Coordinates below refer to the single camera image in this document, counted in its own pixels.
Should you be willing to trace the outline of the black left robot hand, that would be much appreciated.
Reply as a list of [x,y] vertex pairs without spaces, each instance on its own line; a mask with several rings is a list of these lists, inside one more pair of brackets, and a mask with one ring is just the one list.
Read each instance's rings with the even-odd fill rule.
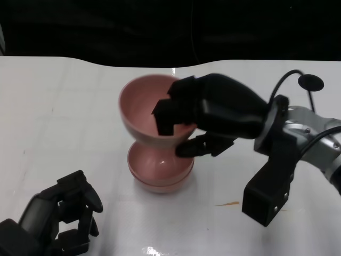
[[79,170],[29,201],[19,222],[1,222],[1,255],[80,255],[99,235],[102,202]]

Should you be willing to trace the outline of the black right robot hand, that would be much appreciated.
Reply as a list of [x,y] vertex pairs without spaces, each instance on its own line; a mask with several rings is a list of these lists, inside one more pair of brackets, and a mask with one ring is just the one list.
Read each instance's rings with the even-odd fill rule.
[[169,99],[153,109],[159,135],[174,134],[174,125],[196,125],[204,135],[176,146],[178,157],[217,156],[233,146],[235,139],[257,138],[264,126],[268,106],[254,91],[221,74],[187,77],[175,81]]

